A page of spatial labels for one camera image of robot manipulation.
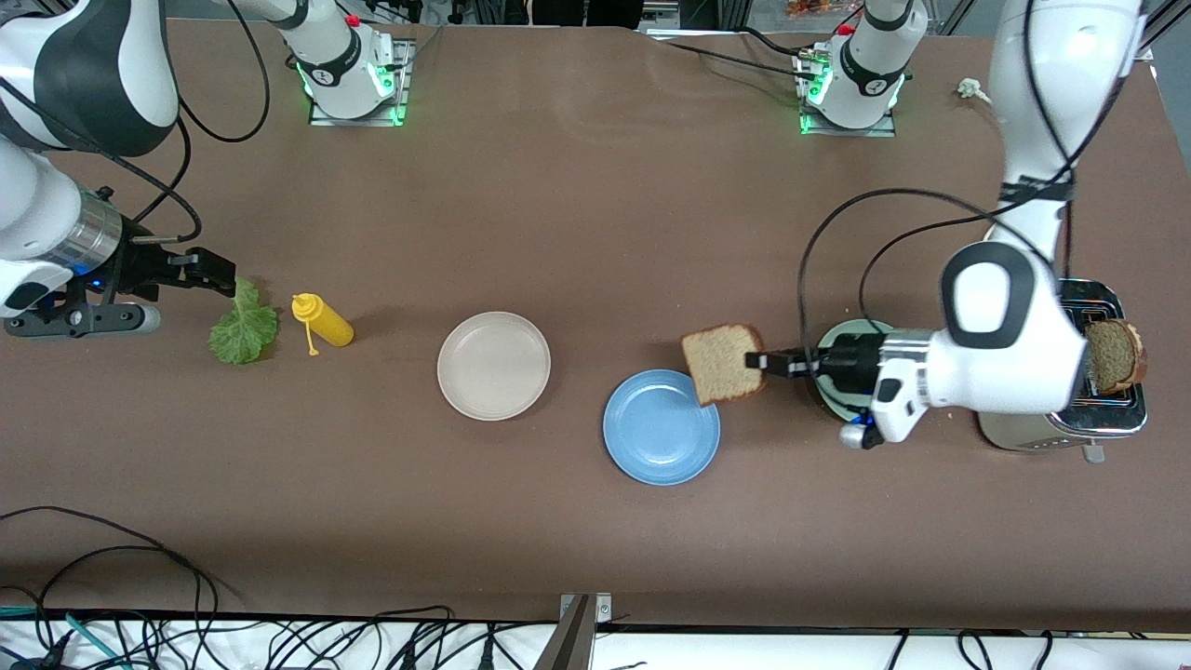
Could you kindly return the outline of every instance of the bread slice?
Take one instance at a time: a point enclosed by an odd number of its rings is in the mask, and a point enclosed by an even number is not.
[[[1090,323],[1084,328],[1097,394],[1111,396],[1137,384],[1148,369],[1141,334],[1123,318]]]
[[[746,323],[725,323],[682,337],[682,356],[699,406],[738,401],[765,389],[765,374],[744,368],[744,355],[763,352],[761,333]]]

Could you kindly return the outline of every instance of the mustard bottle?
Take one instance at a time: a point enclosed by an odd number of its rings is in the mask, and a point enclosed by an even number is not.
[[[314,293],[294,295],[289,308],[293,309],[294,318],[306,325],[306,344],[310,345],[312,357],[318,356],[318,350],[314,349],[314,342],[310,337],[311,330],[336,347],[345,347],[355,338],[356,331],[351,324]]]

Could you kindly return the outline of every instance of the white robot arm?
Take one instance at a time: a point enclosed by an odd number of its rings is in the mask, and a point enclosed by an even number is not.
[[[830,73],[806,101],[847,129],[874,125],[893,105],[910,56],[927,33],[922,0],[869,0],[852,35],[827,42]]]
[[[345,17],[333,0],[239,0],[236,6],[281,31],[307,92],[328,114],[360,117],[392,95],[376,76],[388,36]],[[156,324],[151,307],[119,311],[123,323],[100,323],[104,308],[125,308],[112,306],[116,292],[154,300],[160,283],[233,290],[232,263],[200,248],[180,255],[138,243],[148,230],[40,155],[79,149],[139,156],[169,134],[179,96],[161,0],[80,0],[55,17],[11,18],[0,24],[0,79],[15,90],[0,89],[0,182],[6,186],[0,317],[8,319],[6,330],[24,337],[143,331]],[[63,284],[66,292],[55,293]],[[83,290],[102,293],[106,306],[95,311]]]
[[[947,263],[940,282],[947,327],[842,334],[811,365],[804,356],[788,353],[746,361],[785,377],[817,370],[842,393],[872,394],[866,411],[871,424],[847,425],[840,433],[849,447],[903,442],[933,407],[1021,415],[1061,412],[1083,382],[1086,343],[1059,302],[1052,267],[1060,212],[1073,196],[1068,168],[1129,73],[1145,21],[1140,0],[1047,0],[1028,12],[1031,5],[1005,4],[990,74],[1005,144],[998,205],[1005,211],[984,240]],[[860,37],[858,29],[853,38]],[[891,63],[904,64],[903,56]],[[1041,102],[1031,92],[1030,73]],[[852,94],[856,87],[842,89]],[[863,126],[886,107],[856,108],[865,114],[829,118]],[[1061,146],[1052,139],[1042,108]],[[761,361],[767,363],[762,367]]]

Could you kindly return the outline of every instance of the black cable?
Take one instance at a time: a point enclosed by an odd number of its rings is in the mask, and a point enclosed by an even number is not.
[[[1034,663],[1034,670],[1042,670],[1046,665],[1046,659],[1050,658],[1050,650],[1054,649],[1054,634],[1050,631],[1042,631],[1042,637],[1046,638],[1046,646],[1042,647],[1042,655]]]
[[[757,38],[761,42],[761,44],[765,44],[769,49],[772,49],[772,50],[774,50],[774,51],[777,51],[779,54],[785,54],[787,56],[797,56],[798,51],[800,50],[800,49],[790,49],[787,46],[782,46],[782,45],[778,44],[777,42],[769,39],[768,36],[766,36],[763,32],[761,32],[761,31],[759,31],[756,29],[749,27],[747,25],[742,25],[740,27],[734,27],[732,32],[747,32],[748,35],[752,35],[753,37]]]
[[[5,80],[0,80],[0,84],[2,84],[2,83],[7,83],[7,82]],[[121,525],[119,525],[119,524],[117,524],[114,521],[104,519],[102,516],[98,516],[98,515],[94,515],[94,514],[88,514],[88,513],[85,513],[85,512],[79,512],[79,511],[70,509],[70,508],[64,508],[64,507],[58,507],[58,506],[35,506],[35,507],[27,507],[27,508],[18,509],[18,511],[10,512],[10,513],[6,513],[6,514],[0,514],[0,521],[7,521],[10,519],[14,519],[17,516],[21,516],[21,515],[25,515],[25,514],[31,514],[31,513],[35,513],[35,512],[55,512],[55,513],[64,514],[64,515],[68,515],[68,516],[76,516],[79,519],[86,519],[86,520],[94,521],[96,524],[101,524],[104,526],[107,526],[108,528],[113,528],[113,530],[119,531],[119,532],[121,532],[121,533],[124,533],[126,536],[130,536],[130,537],[136,538],[138,540],[143,540],[143,541],[148,543],[149,545],[151,545],[151,547],[142,547],[142,546],[135,546],[135,545],[118,545],[116,547],[105,547],[102,550],[96,550],[96,551],[88,552],[83,557],[80,557],[80,558],[76,558],[75,561],[71,561],[63,569],[61,569],[46,583],[46,586],[42,589],[42,600],[43,600],[43,602],[45,600],[46,594],[49,593],[49,589],[54,586],[54,583],[57,580],[60,580],[63,575],[66,575],[67,571],[69,571],[75,565],[79,565],[83,561],[87,561],[87,559],[89,559],[89,558],[92,558],[94,556],[99,556],[101,553],[106,553],[108,551],[155,551],[157,553],[164,555],[173,563],[175,563],[179,566],[181,566],[182,569],[189,571],[194,576],[194,581],[195,581],[194,626],[195,626],[195,631],[198,632],[198,637],[199,637],[198,646],[199,646],[199,650],[201,651],[201,649],[206,644],[206,632],[214,624],[214,615],[219,612],[219,590],[216,587],[214,581],[206,572],[199,570],[185,556],[182,556],[182,555],[180,555],[180,553],[170,550],[169,547],[167,547],[164,544],[162,544],[160,540],[157,540],[155,538],[151,538],[151,537],[149,537],[149,536],[146,536],[144,533],[133,531],[133,530],[131,530],[131,528],[129,528],[126,526],[121,526]],[[211,601],[212,601],[210,616],[206,620],[206,628],[201,627],[202,626],[202,621],[200,619],[200,614],[201,614],[201,609],[200,608],[201,608],[201,602],[202,602],[202,584],[204,583],[211,590]],[[194,658],[192,659],[192,663],[191,663],[191,670],[197,670],[197,668],[198,668],[198,657],[199,657],[199,651],[195,651]]]
[[[0,591],[17,591],[19,594],[24,594],[25,597],[33,601],[33,632],[37,633],[37,641],[40,643],[42,647],[49,651],[49,649],[54,646],[54,628],[50,627],[50,618],[45,614],[45,605],[42,602],[42,599],[25,587],[18,587],[14,584],[0,587]],[[43,631],[38,627],[38,622],[45,626],[44,638],[42,637]]]
[[[186,123],[182,121],[182,117],[177,117],[177,131],[182,133],[182,164],[177,165],[177,171],[174,173],[174,179],[169,181],[170,188],[177,188],[177,184],[182,182],[182,177],[186,176],[186,170],[191,167],[191,131],[186,129]],[[141,213],[132,217],[132,223],[141,223],[144,218],[152,213],[157,208],[157,205],[166,201],[166,192],[162,190],[152,199],[151,202],[145,205]]]
[[[1075,168],[1071,168],[1071,184],[1072,188],[1075,186]],[[1072,198],[1067,200],[1067,205],[1062,208],[1062,276],[1065,278],[1071,277],[1071,255],[1072,249],[1075,244],[1075,199]]]
[[[177,202],[180,207],[182,207],[182,209],[186,211],[186,213],[191,217],[191,221],[193,223],[193,227],[186,234],[148,234],[143,237],[132,237],[131,239],[129,239],[130,242],[132,242],[133,244],[179,244],[182,242],[189,242],[191,239],[194,239],[195,237],[202,233],[202,219],[199,218],[199,212],[194,211],[194,207],[192,207],[191,203],[187,202],[185,198],[179,195],[177,190],[174,190],[169,186],[166,186],[164,183],[161,182],[161,180],[149,174],[148,171],[138,168],[137,165],[130,163],[129,161],[125,161],[120,156],[108,152],[99,144],[95,144],[95,142],[93,142],[89,137],[83,136],[79,131],[67,125],[63,120],[61,120],[56,115],[45,111],[40,105],[30,100],[24,93],[20,92],[20,89],[13,86],[7,79],[0,77],[0,88],[7,90],[20,104],[25,105],[31,111],[36,112],[37,115],[42,117],[43,120],[52,123],[58,130],[61,130],[73,140],[82,144],[88,150],[94,151],[100,156],[104,156],[105,158],[120,165],[121,168],[131,171],[132,174],[151,183],[162,193],[169,195],[175,202]]]
[[[30,668],[30,670],[40,670],[40,668],[38,668],[38,665],[36,663],[33,663],[32,660],[25,658],[24,656],[17,653],[14,651],[12,651],[11,649],[8,649],[8,647],[6,647],[4,645],[0,645],[0,653],[5,653],[5,655],[8,655],[8,656],[15,658],[17,663],[20,663],[21,665],[27,665]]]
[[[972,639],[975,640],[975,645],[980,647],[980,655],[984,657],[984,668],[977,665],[975,662],[972,660],[972,657],[967,655],[967,650],[964,649],[964,638],[968,635],[971,635]],[[980,639],[980,635],[977,635],[972,631],[962,631],[960,632],[959,637],[955,638],[955,646],[959,647],[960,656],[964,657],[964,660],[967,662],[968,666],[972,668],[972,670],[992,670],[992,659],[989,658],[989,650],[985,649],[984,640]]]
[[[1035,0],[1025,0],[1025,14],[1022,18],[1022,57],[1025,60],[1025,81],[1029,83],[1030,96],[1034,99],[1034,106],[1039,109],[1039,115],[1042,117],[1042,123],[1046,125],[1047,133],[1050,136],[1050,142],[1054,143],[1055,149],[1059,149],[1059,155],[1062,156],[1062,161],[1067,163],[1070,169],[1073,164],[1071,156],[1067,154],[1067,148],[1062,145],[1062,138],[1059,137],[1059,131],[1055,129],[1054,119],[1050,118],[1050,111],[1047,109],[1046,102],[1042,101],[1042,92],[1039,89],[1037,74],[1034,71],[1034,57],[1030,45],[1030,20],[1034,12]]]
[[[893,647],[893,656],[890,657],[890,662],[885,664],[885,670],[893,670],[897,666],[897,659],[902,657],[902,650],[905,649],[906,640],[910,639],[910,630],[902,630],[902,639],[897,641],[897,646]]]
[[[507,626],[505,626],[505,627],[503,627],[500,630],[493,631],[493,633],[503,633],[505,631],[511,631],[513,628],[520,628],[523,626],[531,626],[531,625],[534,625],[534,622],[531,622],[531,621],[524,621],[524,622],[520,622],[520,624],[510,624],[510,625],[507,625]],[[485,632],[482,635],[479,635],[476,638],[472,638],[470,640],[463,643],[455,651],[453,651],[453,652],[448,653],[447,656],[442,657],[442,659],[439,662],[435,663],[434,666],[431,666],[430,670],[439,670],[441,668],[443,668],[444,665],[447,665],[448,663],[450,663],[451,658],[455,658],[456,656],[459,656],[460,653],[462,653],[463,650],[466,650],[467,647],[469,647],[469,646],[474,645],[475,643],[478,643],[478,641],[487,638],[488,634],[490,634],[488,632]]]
[[[699,49],[698,46],[687,46],[686,44],[675,44],[673,42],[666,42],[666,44],[669,44],[671,46],[675,49],[681,49],[684,51],[692,51],[694,54],[701,54],[704,56],[711,56],[712,58],[719,58],[721,61],[728,61],[730,63],[740,63],[742,65],[748,65],[750,68],[756,68],[761,70],[775,71],[778,74],[790,75],[796,79],[815,79],[815,75],[811,73],[777,68],[773,65],[767,65],[765,63],[757,63],[754,61],[746,61],[744,58],[737,58],[736,56],[729,56],[727,54],[717,54],[716,51],[707,51],[706,49]]]
[[[191,117],[191,120],[194,121],[194,125],[199,126],[199,130],[207,133],[213,139],[218,139],[219,142],[227,142],[229,144],[235,144],[238,142],[245,142],[248,139],[251,139],[254,136],[256,136],[257,132],[261,131],[262,127],[264,127],[264,121],[269,118],[269,107],[273,102],[273,92],[269,86],[269,73],[264,68],[264,57],[261,56],[261,48],[256,45],[256,38],[252,37],[252,31],[248,27],[248,21],[244,20],[244,14],[241,13],[239,7],[237,7],[236,2],[233,2],[232,0],[227,0],[227,5],[231,7],[231,11],[236,13],[236,20],[239,21],[239,26],[244,30],[244,35],[248,37],[248,43],[252,48],[252,55],[256,56],[256,65],[261,69],[261,81],[263,82],[264,86],[264,106],[261,109],[261,118],[256,121],[256,125],[252,126],[252,130],[249,130],[244,134],[241,134],[239,137],[225,137],[211,130],[210,127],[207,127],[205,123],[199,120],[199,117],[197,117],[194,114],[194,111],[191,109],[191,106],[186,104],[186,98],[183,98],[181,93],[179,93],[177,99],[179,102],[182,105],[182,111],[186,112],[186,115]]]
[[[501,656],[509,659],[509,663],[512,663],[513,668],[516,668],[517,670],[525,670],[520,663],[517,663],[517,659],[513,658],[513,655],[509,653],[509,650],[505,649],[505,645],[500,644],[500,639],[497,638],[495,631],[492,632],[492,641],[493,644],[497,645],[497,651],[499,651]]]

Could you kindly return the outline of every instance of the brown table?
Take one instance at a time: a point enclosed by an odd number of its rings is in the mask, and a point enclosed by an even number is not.
[[[249,127],[260,82],[238,26],[169,30],[187,99],[223,132]],[[255,30],[273,115],[247,144],[197,137],[182,192],[207,224],[200,242],[282,307],[276,345],[247,368],[218,363],[207,328],[226,301],[176,289],[152,337],[0,340],[5,508],[70,506],[156,536],[243,610],[444,602],[550,618],[560,593],[600,590],[630,622],[1187,630],[1191,199],[1148,68],[1080,163],[1075,270],[1120,293],[1152,362],[1149,426],[1108,465],[994,451],[959,409],[856,453],[804,386],[774,383],[721,408],[703,475],[651,488],[603,446],[622,380],[682,369],[681,334],[725,320],[796,345],[798,257],[855,193],[918,186],[992,205],[993,118],[950,94],[986,76],[990,43],[925,39],[898,137],[866,140],[800,136],[780,75],[613,29],[448,29],[418,61],[405,127],[314,129],[281,40]],[[781,64],[743,38],[699,44]],[[143,164],[166,176],[177,158],[172,138]],[[151,195],[93,156],[57,161],[113,184],[124,211]],[[955,213],[909,198],[855,207],[812,262],[816,337],[856,315],[872,251]],[[151,219],[185,225],[169,203]],[[874,314],[940,325],[939,271],[981,233],[903,244],[874,276]],[[307,357],[288,314],[300,290],[358,340]],[[554,371],[530,412],[481,424],[442,399],[435,361],[455,324],[497,308],[542,328]],[[4,581],[36,583],[116,541],[74,520],[6,524]],[[186,609],[188,580],[110,557],[49,605]]]

